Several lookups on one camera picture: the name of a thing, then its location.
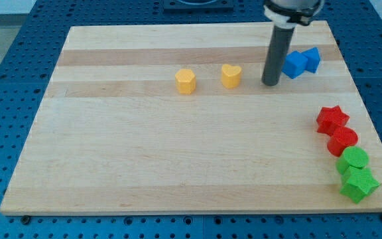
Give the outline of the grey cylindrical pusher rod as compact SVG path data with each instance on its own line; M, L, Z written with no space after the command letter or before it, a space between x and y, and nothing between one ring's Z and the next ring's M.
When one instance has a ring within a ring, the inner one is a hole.
M293 34L294 28L284 29L274 26L261 77L264 85L276 86L279 83Z

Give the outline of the robot wrist flange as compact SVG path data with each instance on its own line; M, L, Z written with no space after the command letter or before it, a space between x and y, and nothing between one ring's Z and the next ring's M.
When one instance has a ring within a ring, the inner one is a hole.
M293 29L297 25L310 25L324 4L325 0L264 0L263 8L274 26Z

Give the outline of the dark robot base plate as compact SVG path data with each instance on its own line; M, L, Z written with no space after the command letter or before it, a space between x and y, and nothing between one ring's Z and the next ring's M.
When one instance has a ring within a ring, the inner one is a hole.
M234 0L162 0L164 12L231 10Z

